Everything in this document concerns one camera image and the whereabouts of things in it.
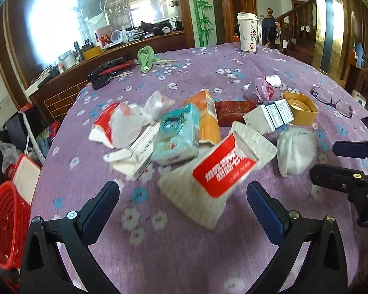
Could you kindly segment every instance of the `green towel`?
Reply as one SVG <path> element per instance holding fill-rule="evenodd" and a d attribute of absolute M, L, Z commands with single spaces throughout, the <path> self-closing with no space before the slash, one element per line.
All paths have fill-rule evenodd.
<path fill-rule="evenodd" d="M 142 73 L 147 73 L 153 67 L 153 62 L 160 60 L 160 58 L 156 58 L 153 48 L 146 45 L 139 50 L 138 60 L 140 61 L 140 70 Z"/>

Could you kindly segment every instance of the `floral tablecloth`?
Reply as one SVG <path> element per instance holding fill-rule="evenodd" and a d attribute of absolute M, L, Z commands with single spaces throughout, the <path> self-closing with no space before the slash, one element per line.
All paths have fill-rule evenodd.
<path fill-rule="evenodd" d="M 137 66 L 132 74 L 113 80 L 94 91 L 86 86 L 53 141 L 42 168 L 32 203 L 31 217 L 61 218 L 79 210 L 108 180 L 116 181 L 120 200 L 96 244 L 89 248 L 104 272 L 123 293 L 245 293 L 273 257 L 277 247 L 269 242 L 246 200 L 246 186 L 258 180 L 286 209 L 298 210 L 307 218 L 336 217 L 342 234 L 348 280 L 352 281 L 361 260 L 368 253 L 368 229 L 356 224 L 357 214 L 346 195 L 314 186 L 308 171 L 282 178 L 277 159 L 252 173 L 230 197 L 215 230 L 209 231 L 185 217 L 161 193 L 157 181 L 171 167 L 150 164 L 137 181 L 111 171 L 102 156 L 109 149 L 91 142 L 88 135 L 95 119 L 116 101 L 144 104 L 161 90 L 180 107 L 183 100 L 207 88 L 215 101 L 243 100 L 242 86 L 256 77 L 278 74 L 282 80 L 274 99 L 289 90 L 304 93 L 319 107 L 309 129 L 319 139 L 317 161 L 368 172 L 368 159 L 340 158 L 333 155 L 336 140 L 368 139 L 360 118 L 368 113 L 346 91 L 311 66 L 279 53 L 259 48 L 257 54 L 244 54 L 239 43 L 187 49 L 160 54 L 178 59 L 167 65 L 154 65 L 147 74 Z M 351 119 L 310 95 L 321 83 L 336 99 L 348 101 L 354 110 Z M 276 144 L 279 133 L 267 136 Z M 222 137 L 228 128 L 220 128 Z M 284 285 L 290 286 L 302 265 L 307 247 Z M 63 246 L 64 262 L 74 283 L 83 287 Z"/>

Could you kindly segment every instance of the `wooden counter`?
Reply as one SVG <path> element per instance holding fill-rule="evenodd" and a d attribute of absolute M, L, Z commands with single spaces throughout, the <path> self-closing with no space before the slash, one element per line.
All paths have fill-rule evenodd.
<path fill-rule="evenodd" d="M 172 32 L 167 36 L 154 36 L 104 51 L 101 55 L 61 73 L 32 94 L 30 99 L 47 122 L 58 120 L 67 114 L 79 91 L 88 83 L 86 78 L 93 70 L 124 55 L 135 59 L 138 51 L 146 45 L 151 46 L 155 53 L 186 49 L 185 31 Z"/>

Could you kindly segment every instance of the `orange packaging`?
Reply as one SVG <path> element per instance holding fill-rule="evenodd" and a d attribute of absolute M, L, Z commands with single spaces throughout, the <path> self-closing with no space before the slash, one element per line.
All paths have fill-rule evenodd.
<path fill-rule="evenodd" d="M 199 142 L 218 144 L 221 141 L 221 134 L 213 97 L 207 90 L 203 90 L 184 101 L 183 106 L 188 103 L 193 103 L 200 112 Z"/>

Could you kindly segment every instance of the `white box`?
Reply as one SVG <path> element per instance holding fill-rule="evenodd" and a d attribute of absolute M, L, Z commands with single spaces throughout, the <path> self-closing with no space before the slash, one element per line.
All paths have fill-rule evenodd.
<path fill-rule="evenodd" d="M 151 154 L 154 151 L 153 137 L 159 130 L 160 123 L 147 126 L 138 139 L 129 147 L 136 156 L 137 162 L 133 163 L 120 160 L 110 163 L 113 169 L 134 179 L 138 179 L 151 162 Z"/>
<path fill-rule="evenodd" d="M 244 115 L 244 121 L 261 135 L 274 132 L 277 128 L 294 120 L 286 99 L 263 104 Z"/>

